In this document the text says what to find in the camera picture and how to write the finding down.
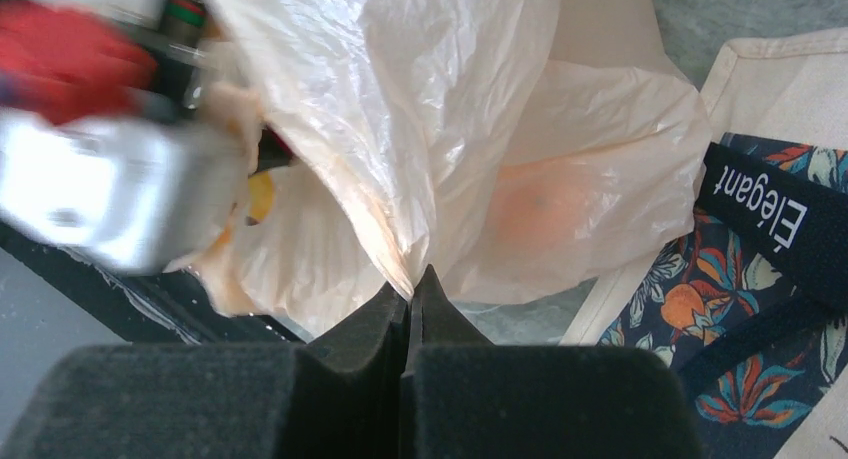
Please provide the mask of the orange plastic grocery bag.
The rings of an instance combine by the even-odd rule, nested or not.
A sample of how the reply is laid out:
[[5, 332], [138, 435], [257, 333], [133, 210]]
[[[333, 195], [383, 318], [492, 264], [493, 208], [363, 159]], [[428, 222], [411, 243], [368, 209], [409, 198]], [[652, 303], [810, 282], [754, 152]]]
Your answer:
[[[293, 164], [249, 168], [191, 263], [225, 316], [314, 335], [428, 265], [454, 300], [523, 304], [613, 271], [693, 225], [711, 139], [663, 50], [652, 0], [204, 0], [224, 81], [210, 111], [250, 162], [260, 129]], [[589, 183], [576, 240], [497, 243], [503, 169]]]

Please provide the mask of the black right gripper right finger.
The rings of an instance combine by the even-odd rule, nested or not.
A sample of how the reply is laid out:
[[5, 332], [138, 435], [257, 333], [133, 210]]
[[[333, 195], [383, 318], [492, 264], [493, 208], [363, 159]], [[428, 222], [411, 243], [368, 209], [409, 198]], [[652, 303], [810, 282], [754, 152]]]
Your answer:
[[417, 357], [424, 346], [493, 346], [448, 299], [433, 265], [428, 265], [408, 304], [409, 339], [405, 374], [415, 371]]

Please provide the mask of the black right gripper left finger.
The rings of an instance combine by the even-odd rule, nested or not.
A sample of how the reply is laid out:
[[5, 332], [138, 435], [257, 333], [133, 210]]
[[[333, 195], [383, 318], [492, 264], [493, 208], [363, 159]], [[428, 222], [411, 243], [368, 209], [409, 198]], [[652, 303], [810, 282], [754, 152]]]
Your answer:
[[307, 349], [332, 380], [321, 399], [322, 445], [335, 458], [396, 458], [406, 300], [385, 284]]

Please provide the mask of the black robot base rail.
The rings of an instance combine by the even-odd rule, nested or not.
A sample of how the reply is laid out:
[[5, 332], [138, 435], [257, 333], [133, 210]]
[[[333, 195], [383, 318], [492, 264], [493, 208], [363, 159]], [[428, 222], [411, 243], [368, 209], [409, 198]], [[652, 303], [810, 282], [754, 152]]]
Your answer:
[[38, 244], [6, 224], [1, 225], [1, 248], [129, 342], [302, 341], [269, 316], [216, 313], [199, 281], [186, 272], [119, 277], [70, 251]]

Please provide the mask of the beige canvas tote bag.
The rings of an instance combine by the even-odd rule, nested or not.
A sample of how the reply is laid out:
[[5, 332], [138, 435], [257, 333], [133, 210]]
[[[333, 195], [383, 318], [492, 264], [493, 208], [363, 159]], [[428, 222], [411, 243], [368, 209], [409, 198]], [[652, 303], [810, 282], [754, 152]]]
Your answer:
[[637, 347], [708, 458], [847, 454], [847, 0], [654, 0], [713, 127], [695, 227], [599, 279], [568, 345]]

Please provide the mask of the orange fruit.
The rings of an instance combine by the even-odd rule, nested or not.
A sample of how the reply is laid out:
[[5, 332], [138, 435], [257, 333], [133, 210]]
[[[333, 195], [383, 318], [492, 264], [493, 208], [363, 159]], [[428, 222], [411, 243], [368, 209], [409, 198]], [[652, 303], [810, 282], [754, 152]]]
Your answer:
[[562, 248], [576, 240], [588, 198], [589, 183], [573, 171], [540, 164], [507, 167], [491, 201], [495, 239], [533, 254]]

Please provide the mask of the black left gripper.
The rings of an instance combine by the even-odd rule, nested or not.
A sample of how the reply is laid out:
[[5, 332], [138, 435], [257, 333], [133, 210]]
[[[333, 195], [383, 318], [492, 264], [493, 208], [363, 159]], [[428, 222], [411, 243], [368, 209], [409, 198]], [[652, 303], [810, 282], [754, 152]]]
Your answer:
[[105, 19], [83, 6], [1, 0], [1, 105], [59, 126], [88, 116], [139, 115], [134, 90], [164, 96], [184, 116], [199, 37]]

